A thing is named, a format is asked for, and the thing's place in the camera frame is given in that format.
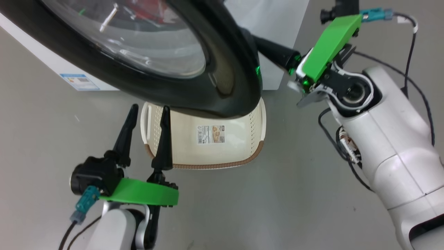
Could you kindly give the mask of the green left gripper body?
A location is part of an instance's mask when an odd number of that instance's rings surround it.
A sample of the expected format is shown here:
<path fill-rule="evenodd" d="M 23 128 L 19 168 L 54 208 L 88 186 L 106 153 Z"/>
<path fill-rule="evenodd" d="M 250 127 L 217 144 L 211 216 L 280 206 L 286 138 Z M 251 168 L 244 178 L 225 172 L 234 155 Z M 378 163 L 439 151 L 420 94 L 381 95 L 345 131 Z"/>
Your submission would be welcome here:
<path fill-rule="evenodd" d="M 179 188 L 155 171 L 146 182 L 124 178 L 104 198 L 100 219 L 101 249 L 153 249 L 160 210 L 179 201 Z"/>

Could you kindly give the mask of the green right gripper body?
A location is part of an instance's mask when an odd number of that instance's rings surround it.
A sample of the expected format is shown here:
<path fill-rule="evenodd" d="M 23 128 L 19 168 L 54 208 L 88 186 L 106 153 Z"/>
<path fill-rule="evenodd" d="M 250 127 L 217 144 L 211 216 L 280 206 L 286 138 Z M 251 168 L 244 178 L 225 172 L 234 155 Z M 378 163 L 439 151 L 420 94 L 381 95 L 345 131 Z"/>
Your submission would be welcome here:
<path fill-rule="evenodd" d="M 343 49 L 353 34 L 360 28 L 362 15 L 335 18 L 323 31 L 315 46 L 304 56 L 295 69 L 296 82 L 288 86 L 299 90 L 304 97 L 298 107 L 318 102 L 331 95 L 343 98 L 353 87 L 353 80 L 331 70 L 336 55 Z"/>

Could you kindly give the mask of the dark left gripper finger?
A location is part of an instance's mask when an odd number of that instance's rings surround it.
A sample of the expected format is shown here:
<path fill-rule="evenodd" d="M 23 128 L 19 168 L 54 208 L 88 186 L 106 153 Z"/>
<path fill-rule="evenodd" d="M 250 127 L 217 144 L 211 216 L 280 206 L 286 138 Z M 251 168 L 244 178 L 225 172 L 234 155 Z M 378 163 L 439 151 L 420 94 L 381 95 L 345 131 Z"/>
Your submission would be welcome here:
<path fill-rule="evenodd" d="M 131 164 L 130 148 L 132 133 L 137 123 L 137 117 L 138 104 L 133 104 L 120 130 L 113 149 L 105 152 L 105 158 L 113 159 L 116 162 L 116 165 L 123 168 L 127 168 Z"/>
<path fill-rule="evenodd" d="M 173 169 L 171 110 L 168 106 L 163 107 L 160 127 L 162 129 L 160 141 L 151 167 L 154 171 L 168 171 Z"/>

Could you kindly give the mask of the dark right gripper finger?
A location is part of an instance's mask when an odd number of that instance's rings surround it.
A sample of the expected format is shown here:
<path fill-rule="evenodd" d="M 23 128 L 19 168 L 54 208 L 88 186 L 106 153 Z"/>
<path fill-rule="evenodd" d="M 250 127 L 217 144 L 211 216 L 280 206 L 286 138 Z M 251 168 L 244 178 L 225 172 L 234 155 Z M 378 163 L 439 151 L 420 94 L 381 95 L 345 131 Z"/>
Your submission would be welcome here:
<path fill-rule="evenodd" d="M 292 75 L 300 65 L 300 52 L 255 35 L 253 39 L 258 52 L 289 75 Z"/>

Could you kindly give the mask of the black round glass washer door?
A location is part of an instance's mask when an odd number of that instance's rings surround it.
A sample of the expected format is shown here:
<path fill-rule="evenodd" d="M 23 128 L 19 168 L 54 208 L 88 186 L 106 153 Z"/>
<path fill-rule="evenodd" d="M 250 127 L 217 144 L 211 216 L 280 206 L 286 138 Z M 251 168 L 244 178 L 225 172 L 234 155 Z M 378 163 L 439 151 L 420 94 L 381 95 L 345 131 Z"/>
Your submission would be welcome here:
<path fill-rule="evenodd" d="M 118 90 L 205 118 L 249 114 L 261 97 L 254 41 L 222 0 L 164 0 L 173 23 L 139 19 L 126 0 L 19 0 L 12 21 Z"/>

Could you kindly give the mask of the red and white garment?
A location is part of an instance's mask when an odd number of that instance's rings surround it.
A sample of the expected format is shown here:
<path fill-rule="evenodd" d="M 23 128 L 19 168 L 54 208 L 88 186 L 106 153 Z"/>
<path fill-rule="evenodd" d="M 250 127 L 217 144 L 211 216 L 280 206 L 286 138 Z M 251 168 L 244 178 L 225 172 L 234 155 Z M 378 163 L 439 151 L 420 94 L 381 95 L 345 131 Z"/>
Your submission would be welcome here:
<path fill-rule="evenodd" d="M 156 24 L 173 23 L 166 14 L 168 6 L 164 0 L 126 0 L 126 3 L 139 19 L 154 21 Z"/>

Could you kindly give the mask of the white front-load washing machine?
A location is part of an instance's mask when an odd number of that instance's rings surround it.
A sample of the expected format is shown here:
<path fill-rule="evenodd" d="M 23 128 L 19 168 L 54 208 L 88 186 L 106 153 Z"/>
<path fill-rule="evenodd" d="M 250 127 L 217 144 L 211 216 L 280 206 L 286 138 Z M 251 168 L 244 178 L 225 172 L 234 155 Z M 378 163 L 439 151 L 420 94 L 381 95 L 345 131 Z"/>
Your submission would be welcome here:
<path fill-rule="evenodd" d="M 99 91 L 116 91 L 108 83 L 85 70 L 74 66 L 61 56 L 46 48 L 23 28 L 19 27 L 2 6 L 11 1 L 19 7 L 27 4 L 19 0 L 0 0 L 0 27 L 22 44 L 29 52 L 49 67 L 60 78 L 60 74 L 84 74 L 100 87 Z M 293 46 L 300 30 L 309 0 L 222 0 L 236 22 L 254 35 L 275 43 Z"/>

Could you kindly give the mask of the cream perforated laundry basket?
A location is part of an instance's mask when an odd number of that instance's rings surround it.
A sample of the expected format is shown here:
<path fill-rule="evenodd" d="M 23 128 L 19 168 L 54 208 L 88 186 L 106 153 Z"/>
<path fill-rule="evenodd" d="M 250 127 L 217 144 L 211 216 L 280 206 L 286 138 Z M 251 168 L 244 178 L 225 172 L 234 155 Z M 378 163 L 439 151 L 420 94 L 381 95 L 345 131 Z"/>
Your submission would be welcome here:
<path fill-rule="evenodd" d="M 200 125 L 224 125 L 225 143 L 198 144 Z M 265 133 L 263 99 L 248 115 L 235 119 L 207 119 L 171 111 L 173 168 L 226 169 L 250 163 L 260 154 Z"/>

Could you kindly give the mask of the paper label in basket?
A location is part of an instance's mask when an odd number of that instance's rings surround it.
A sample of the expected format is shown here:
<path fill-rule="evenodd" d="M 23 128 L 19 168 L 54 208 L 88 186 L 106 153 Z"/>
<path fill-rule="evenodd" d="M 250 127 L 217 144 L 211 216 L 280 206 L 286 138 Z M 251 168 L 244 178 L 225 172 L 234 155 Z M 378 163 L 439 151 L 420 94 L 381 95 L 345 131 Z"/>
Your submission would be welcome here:
<path fill-rule="evenodd" d="M 224 125 L 200 125 L 197 126 L 198 144 L 225 143 Z"/>

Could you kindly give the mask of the blue energy label sticker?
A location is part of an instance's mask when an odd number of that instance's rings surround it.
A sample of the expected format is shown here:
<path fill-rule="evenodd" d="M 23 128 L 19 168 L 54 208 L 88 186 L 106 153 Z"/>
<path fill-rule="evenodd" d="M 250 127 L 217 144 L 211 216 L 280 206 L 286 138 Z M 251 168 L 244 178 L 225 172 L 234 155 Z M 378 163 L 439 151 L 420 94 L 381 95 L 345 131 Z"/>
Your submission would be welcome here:
<path fill-rule="evenodd" d="M 99 91 L 100 87 L 98 87 L 95 83 L 93 83 L 86 75 L 84 74 L 60 74 L 62 79 L 64 79 L 68 84 L 74 87 L 77 91 Z"/>

